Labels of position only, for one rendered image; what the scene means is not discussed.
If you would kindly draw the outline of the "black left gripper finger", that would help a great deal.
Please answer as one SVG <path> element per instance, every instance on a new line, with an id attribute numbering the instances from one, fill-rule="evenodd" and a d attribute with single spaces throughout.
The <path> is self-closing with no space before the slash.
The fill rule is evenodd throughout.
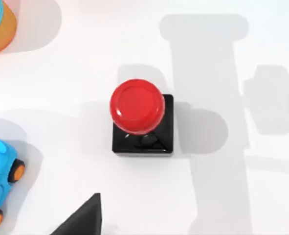
<path id="1" fill-rule="evenodd" d="M 50 235 L 101 235 L 101 194 L 95 193 Z"/>

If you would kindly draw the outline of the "red button on black base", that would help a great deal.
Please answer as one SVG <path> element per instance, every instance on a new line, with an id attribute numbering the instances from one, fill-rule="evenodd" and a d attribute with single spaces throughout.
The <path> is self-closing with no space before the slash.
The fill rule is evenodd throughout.
<path id="1" fill-rule="evenodd" d="M 144 79 L 129 79 L 113 91 L 112 151 L 124 155 L 171 155 L 174 97 Z"/>

